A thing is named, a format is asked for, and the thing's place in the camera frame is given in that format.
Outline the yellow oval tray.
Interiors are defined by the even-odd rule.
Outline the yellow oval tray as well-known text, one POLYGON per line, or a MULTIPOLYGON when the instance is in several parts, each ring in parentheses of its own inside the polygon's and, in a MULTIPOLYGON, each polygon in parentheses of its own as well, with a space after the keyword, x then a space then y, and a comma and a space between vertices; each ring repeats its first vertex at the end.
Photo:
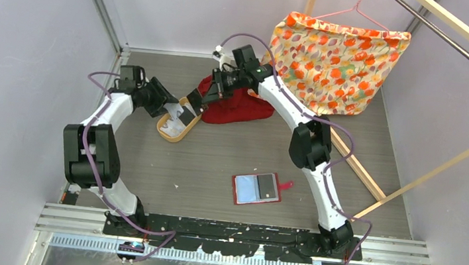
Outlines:
POLYGON ((166 105, 166 113, 158 120, 156 128, 168 142, 178 142, 201 120, 203 108, 182 97, 179 103, 166 105))

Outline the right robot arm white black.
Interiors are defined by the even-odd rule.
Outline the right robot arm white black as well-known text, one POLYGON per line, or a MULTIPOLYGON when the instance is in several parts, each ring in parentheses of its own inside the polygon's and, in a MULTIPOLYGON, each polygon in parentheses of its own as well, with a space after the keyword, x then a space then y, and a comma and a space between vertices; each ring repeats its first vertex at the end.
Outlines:
POLYGON ((202 101, 206 106, 229 99, 238 89, 251 89, 268 102, 291 131, 289 157, 304 174, 318 214, 320 249, 336 257, 355 252, 359 239, 354 236, 350 217, 344 215, 331 174, 331 125, 294 96, 269 63, 261 64, 250 45, 234 49, 235 65, 225 61, 222 46, 213 57, 219 66, 211 72, 209 89, 202 101))

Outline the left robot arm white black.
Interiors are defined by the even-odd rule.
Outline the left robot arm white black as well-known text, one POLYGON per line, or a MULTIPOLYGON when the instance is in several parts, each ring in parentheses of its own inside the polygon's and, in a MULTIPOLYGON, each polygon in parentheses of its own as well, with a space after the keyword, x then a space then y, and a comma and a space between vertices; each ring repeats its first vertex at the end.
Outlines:
POLYGON ((104 99, 87 119, 64 127, 64 175, 70 185, 90 191, 111 215, 121 218, 128 236, 138 237, 146 228, 146 216, 139 197, 120 178, 115 132, 136 109, 158 117, 178 100, 157 78, 148 79, 142 66, 92 72, 88 80, 103 91, 104 99))

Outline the red leather card holder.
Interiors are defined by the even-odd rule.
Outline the red leather card holder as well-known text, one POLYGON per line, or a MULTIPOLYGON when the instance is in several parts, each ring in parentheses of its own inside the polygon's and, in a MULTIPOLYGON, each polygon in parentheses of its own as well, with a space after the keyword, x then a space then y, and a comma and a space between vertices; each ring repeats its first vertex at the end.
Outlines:
POLYGON ((253 205, 253 204, 264 204, 264 203, 278 203, 282 200, 282 191, 288 190, 294 186, 293 181, 280 182, 277 173, 276 181, 278 183, 278 198, 271 200, 260 200, 258 194, 257 175, 260 174, 245 174, 245 175, 234 175, 232 176, 232 195, 233 202, 235 205, 253 205))

